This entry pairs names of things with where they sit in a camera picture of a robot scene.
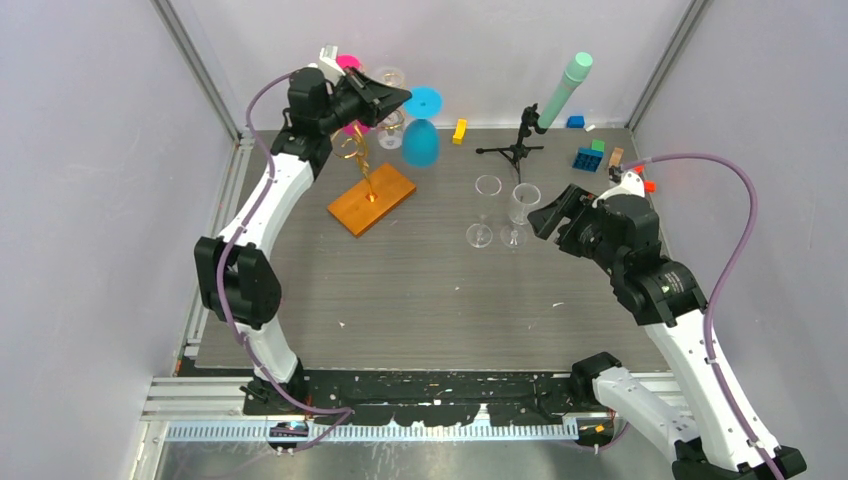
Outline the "clear round wine glass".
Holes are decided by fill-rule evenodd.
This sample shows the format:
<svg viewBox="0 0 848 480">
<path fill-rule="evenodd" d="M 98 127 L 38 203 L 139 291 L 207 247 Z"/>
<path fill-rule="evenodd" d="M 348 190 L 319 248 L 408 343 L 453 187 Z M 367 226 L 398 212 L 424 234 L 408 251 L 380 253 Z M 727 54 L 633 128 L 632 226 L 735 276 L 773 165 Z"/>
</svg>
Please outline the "clear round wine glass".
<svg viewBox="0 0 848 480">
<path fill-rule="evenodd" d="M 526 243 L 528 215 L 540 201 L 541 192 L 531 183 L 520 183 L 512 190 L 507 210 L 508 223 L 500 231 L 501 241 L 506 247 L 518 249 Z"/>
</svg>

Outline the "blue wine glass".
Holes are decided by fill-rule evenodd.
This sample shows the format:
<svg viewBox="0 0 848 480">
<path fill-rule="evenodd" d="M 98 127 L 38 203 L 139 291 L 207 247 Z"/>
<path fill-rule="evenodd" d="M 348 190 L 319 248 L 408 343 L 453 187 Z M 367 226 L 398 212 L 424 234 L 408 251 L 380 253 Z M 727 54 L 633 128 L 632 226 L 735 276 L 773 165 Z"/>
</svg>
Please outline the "blue wine glass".
<svg viewBox="0 0 848 480">
<path fill-rule="evenodd" d="M 441 113 L 443 99 L 434 88 L 418 86 L 411 89 L 411 98 L 404 103 L 407 125 L 402 139 L 402 156 L 413 167 L 428 168 L 440 155 L 440 140 L 432 120 Z"/>
</svg>

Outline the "clear flute wine glass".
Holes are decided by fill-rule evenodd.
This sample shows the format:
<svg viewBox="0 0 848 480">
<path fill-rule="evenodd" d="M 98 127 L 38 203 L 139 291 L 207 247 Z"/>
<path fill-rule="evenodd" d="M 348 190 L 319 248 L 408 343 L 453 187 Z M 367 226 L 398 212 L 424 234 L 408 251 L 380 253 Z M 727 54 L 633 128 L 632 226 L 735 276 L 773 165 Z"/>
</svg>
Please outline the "clear flute wine glass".
<svg viewBox="0 0 848 480">
<path fill-rule="evenodd" d="M 475 220 L 466 230 L 467 242 L 476 249 L 487 247 L 493 232 L 489 225 L 492 212 L 496 207 L 498 195 L 502 190 L 502 182 L 495 175 L 481 175 L 474 183 Z"/>
</svg>

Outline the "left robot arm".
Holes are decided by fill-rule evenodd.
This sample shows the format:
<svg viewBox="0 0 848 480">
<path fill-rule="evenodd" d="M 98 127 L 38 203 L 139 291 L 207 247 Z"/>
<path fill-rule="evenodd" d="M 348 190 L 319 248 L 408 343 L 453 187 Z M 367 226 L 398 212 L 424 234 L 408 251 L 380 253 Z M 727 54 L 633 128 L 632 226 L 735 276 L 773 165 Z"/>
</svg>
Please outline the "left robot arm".
<svg viewBox="0 0 848 480">
<path fill-rule="evenodd" d="M 254 371 L 246 390 L 280 412 L 307 410 L 300 358 L 278 318 L 281 284 L 270 253 L 282 226 L 331 156 L 331 137 L 358 122 L 375 127 L 411 99 L 409 90 L 371 79 L 355 68 L 328 74 L 307 66 L 271 81 L 286 83 L 288 106 L 273 144 L 256 141 L 266 168 L 235 218 L 195 244 L 203 306 L 226 323 Z"/>
</svg>

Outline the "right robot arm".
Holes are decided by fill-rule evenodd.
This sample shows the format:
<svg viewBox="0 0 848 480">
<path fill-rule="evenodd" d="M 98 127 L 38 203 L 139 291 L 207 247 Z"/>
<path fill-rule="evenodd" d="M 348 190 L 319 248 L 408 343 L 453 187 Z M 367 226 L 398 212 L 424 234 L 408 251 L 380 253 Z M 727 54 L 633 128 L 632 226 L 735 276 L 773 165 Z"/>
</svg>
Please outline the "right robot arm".
<svg viewBox="0 0 848 480">
<path fill-rule="evenodd" d="M 682 413 L 643 386 L 612 354 L 571 369 L 571 397 L 584 410 L 615 411 L 669 461 L 677 479 L 789 479 L 807 468 L 758 418 L 706 323 L 708 302 L 693 273 L 664 255 L 660 220 L 636 187 L 593 195 L 568 186 L 531 212 L 535 236 L 595 262 L 617 302 L 634 317 L 670 367 L 688 406 Z"/>
</svg>

